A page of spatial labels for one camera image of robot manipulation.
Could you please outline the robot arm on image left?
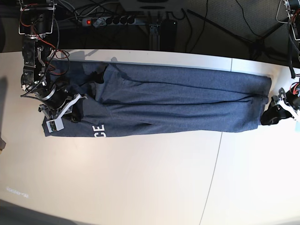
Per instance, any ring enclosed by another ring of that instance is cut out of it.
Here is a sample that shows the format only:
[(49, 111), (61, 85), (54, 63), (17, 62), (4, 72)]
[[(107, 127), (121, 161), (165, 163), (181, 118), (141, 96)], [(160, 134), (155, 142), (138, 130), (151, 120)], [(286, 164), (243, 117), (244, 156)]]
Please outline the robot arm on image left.
[(41, 102), (40, 112), (49, 119), (62, 116), (78, 123), (82, 113), (78, 102), (73, 103), (75, 92), (71, 90), (68, 76), (70, 63), (64, 71), (54, 66), (54, 59), (68, 59), (69, 54), (61, 50), (60, 39), (52, 44), (49, 35), (55, 30), (60, 34), (55, 19), (56, 1), (21, 0), (19, 34), (22, 38), (22, 57), (24, 61), (21, 88), (23, 98)]

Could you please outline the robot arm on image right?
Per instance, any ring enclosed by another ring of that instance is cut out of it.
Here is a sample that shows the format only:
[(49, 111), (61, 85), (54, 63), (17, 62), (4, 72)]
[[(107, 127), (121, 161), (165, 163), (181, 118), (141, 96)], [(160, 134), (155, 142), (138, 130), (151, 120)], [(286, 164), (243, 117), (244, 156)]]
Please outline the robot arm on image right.
[[(280, 7), (285, 6), (287, 18), (284, 21), (278, 19)], [(296, 79), (300, 77), (293, 68), (292, 52), (295, 50), (297, 54), (300, 53), (300, 2), (298, 0), (281, 0), (278, 4), (276, 20), (279, 23), (287, 24), (288, 34), (288, 67), (291, 73), (291, 78)], [(300, 121), (300, 82), (296, 81), (291, 84), (289, 91), (285, 92), (284, 89), (278, 91), (276, 104), (280, 109), (291, 114), (291, 117), (299, 122)]]

